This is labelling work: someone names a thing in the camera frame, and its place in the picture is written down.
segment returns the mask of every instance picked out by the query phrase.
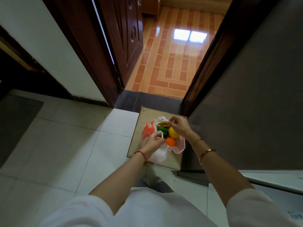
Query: floor mat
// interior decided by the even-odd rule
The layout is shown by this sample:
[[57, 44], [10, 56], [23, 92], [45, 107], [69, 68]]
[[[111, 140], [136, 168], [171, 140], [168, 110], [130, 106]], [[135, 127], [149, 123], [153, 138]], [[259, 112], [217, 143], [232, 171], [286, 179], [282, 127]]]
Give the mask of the floor mat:
[[43, 102], [10, 94], [0, 101], [0, 168], [42, 106]]

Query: red brick pattern floor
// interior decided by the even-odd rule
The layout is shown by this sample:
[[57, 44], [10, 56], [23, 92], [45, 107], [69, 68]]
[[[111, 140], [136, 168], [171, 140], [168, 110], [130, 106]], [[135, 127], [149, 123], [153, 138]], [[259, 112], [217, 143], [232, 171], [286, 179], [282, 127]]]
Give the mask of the red brick pattern floor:
[[143, 51], [127, 90], [183, 99], [224, 15], [162, 7], [143, 18]]

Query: hand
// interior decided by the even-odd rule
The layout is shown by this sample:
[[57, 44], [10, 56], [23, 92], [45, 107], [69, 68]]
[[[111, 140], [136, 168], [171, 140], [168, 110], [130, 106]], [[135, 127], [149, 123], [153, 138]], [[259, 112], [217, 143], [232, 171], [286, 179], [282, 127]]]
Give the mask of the hand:
[[148, 137], [144, 147], [141, 151], [145, 154], [146, 158], [149, 159], [151, 155], [165, 143], [165, 139], [161, 137], [161, 133], [154, 133]]
[[187, 119], [183, 117], [173, 116], [168, 123], [178, 135], [183, 136], [186, 139], [188, 139], [188, 136], [193, 132]]

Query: plastic bag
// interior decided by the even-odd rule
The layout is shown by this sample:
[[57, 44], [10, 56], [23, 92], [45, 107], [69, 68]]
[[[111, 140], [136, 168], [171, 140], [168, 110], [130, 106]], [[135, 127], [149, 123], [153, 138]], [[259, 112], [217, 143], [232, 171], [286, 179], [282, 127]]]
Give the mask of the plastic bag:
[[[168, 119], [164, 116], [161, 116], [157, 119], [155, 119], [152, 122], [149, 122], [145, 125], [142, 131], [141, 136], [141, 147], [144, 147], [147, 138], [153, 134], [153, 133], [161, 133], [161, 136], [163, 137], [162, 131], [157, 131], [157, 125], [161, 122], [167, 122]], [[185, 139], [182, 136], [179, 136], [179, 138], [176, 139], [176, 146], [170, 147], [167, 144], [162, 144], [161, 147], [156, 150], [151, 157], [149, 158], [149, 162], [154, 164], [160, 164], [167, 158], [167, 154], [171, 151], [179, 154], [185, 149]]]

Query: yellow lemon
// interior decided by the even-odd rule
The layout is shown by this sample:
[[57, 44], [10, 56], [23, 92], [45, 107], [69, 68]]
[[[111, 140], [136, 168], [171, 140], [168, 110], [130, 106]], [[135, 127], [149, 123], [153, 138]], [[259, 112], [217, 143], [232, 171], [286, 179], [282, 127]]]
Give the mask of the yellow lemon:
[[179, 135], [175, 132], [175, 130], [172, 127], [169, 128], [169, 136], [172, 137], [173, 139], [179, 138]]

